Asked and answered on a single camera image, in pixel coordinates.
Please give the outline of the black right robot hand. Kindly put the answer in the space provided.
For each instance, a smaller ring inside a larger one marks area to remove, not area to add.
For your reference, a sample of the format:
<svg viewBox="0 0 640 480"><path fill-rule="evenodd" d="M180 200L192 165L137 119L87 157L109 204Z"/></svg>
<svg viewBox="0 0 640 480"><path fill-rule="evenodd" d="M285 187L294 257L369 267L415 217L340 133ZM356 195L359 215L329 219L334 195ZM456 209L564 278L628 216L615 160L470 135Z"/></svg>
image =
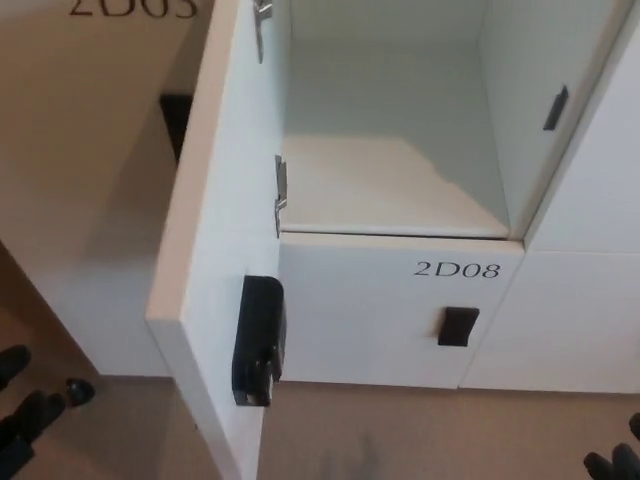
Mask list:
<svg viewBox="0 0 640 480"><path fill-rule="evenodd" d="M583 465L591 479L638 479L639 455L627 443L616 445L607 459L596 452L589 452Z"/></svg>

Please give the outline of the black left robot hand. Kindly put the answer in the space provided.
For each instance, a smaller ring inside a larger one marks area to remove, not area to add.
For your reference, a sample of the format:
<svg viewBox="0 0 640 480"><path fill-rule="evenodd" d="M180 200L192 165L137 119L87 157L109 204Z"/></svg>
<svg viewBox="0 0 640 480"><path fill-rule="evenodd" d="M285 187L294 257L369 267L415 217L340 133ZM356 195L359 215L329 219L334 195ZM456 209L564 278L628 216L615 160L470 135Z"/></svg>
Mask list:
<svg viewBox="0 0 640 480"><path fill-rule="evenodd" d="M16 344L1 351L1 391L26 369L31 352ZM15 410L1 418L1 478L12 479L35 456L33 443L66 410L59 393L34 390Z"/></svg>

